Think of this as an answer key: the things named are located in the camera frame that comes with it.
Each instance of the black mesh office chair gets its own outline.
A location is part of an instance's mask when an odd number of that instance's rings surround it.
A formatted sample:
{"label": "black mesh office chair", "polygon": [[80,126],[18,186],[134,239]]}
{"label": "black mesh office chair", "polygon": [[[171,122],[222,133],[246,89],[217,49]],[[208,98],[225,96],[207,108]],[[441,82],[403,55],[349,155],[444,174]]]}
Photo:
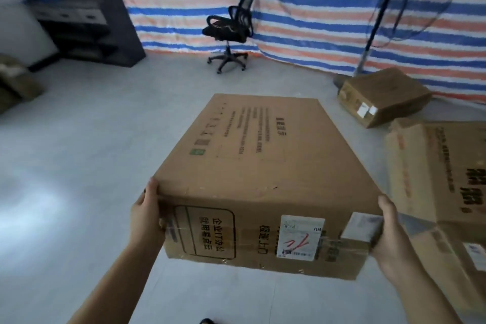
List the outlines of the black mesh office chair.
{"label": "black mesh office chair", "polygon": [[214,59],[221,59],[222,63],[216,71],[221,74],[221,69],[228,62],[235,62],[240,64],[241,70],[246,69],[246,65],[238,60],[238,57],[248,58],[248,53],[232,53],[229,49],[229,42],[235,41],[241,44],[246,42],[246,39],[253,36],[253,25],[251,23],[250,8],[253,0],[240,0],[237,6],[228,8],[230,18],[221,16],[209,16],[207,18],[208,26],[203,29],[203,34],[213,37],[218,41],[226,40],[225,53],[215,57],[208,58],[208,64]]}

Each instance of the blue and orange striped tarpaulin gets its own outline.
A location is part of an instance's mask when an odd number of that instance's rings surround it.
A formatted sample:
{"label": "blue and orange striped tarpaulin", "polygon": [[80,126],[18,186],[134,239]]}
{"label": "blue and orange striped tarpaulin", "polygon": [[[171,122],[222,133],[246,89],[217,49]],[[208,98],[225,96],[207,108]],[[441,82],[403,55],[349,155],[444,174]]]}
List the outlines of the blue and orange striped tarpaulin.
{"label": "blue and orange striped tarpaulin", "polygon": [[[239,0],[124,0],[148,50],[210,52],[221,42],[203,36],[210,14],[227,15]],[[255,0],[255,35],[235,50],[350,75],[364,49],[380,0]],[[398,28],[420,32],[402,41],[379,32],[364,71],[398,66],[436,95],[486,103],[486,0],[409,0]],[[391,13],[398,13],[392,0]]]}

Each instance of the white sticker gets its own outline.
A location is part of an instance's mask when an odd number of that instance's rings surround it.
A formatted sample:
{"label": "white sticker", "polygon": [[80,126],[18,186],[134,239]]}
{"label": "white sticker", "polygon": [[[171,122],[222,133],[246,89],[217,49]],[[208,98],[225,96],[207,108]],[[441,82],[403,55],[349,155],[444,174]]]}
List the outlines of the white sticker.
{"label": "white sticker", "polygon": [[477,270],[486,272],[486,250],[479,243],[463,242]]}
{"label": "white sticker", "polygon": [[361,117],[364,118],[366,113],[368,113],[369,106],[367,106],[365,103],[361,103],[360,108],[357,111],[357,114]]}
{"label": "white sticker", "polygon": [[325,221],[323,218],[282,215],[276,257],[313,261]]}
{"label": "white sticker", "polygon": [[341,238],[370,242],[382,222],[381,215],[354,212]]}

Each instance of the left hand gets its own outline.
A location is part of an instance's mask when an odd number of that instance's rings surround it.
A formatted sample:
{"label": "left hand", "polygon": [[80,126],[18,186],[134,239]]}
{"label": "left hand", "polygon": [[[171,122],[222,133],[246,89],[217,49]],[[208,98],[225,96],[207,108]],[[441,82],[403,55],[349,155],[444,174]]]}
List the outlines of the left hand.
{"label": "left hand", "polygon": [[157,197],[158,181],[152,177],[130,211],[130,240],[134,248],[149,249],[159,253],[165,241],[165,229],[159,223]]}

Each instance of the gray floor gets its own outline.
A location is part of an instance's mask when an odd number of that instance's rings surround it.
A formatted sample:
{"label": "gray floor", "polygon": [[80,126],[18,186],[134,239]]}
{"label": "gray floor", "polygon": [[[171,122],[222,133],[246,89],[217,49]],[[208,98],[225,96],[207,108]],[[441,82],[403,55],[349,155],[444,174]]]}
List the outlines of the gray floor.
{"label": "gray floor", "polygon": [[[386,126],[360,127],[324,73],[251,57],[246,72],[216,75],[204,56],[153,54],[132,69],[65,60],[37,76],[47,92],[0,116],[2,323],[69,319],[124,247],[134,199],[214,93],[318,98],[388,192]],[[484,120],[486,112],[434,100],[418,116]],[[204,317],[405,323],[372,258],[348,282],[169,260],[162,252],[132,322]]]}

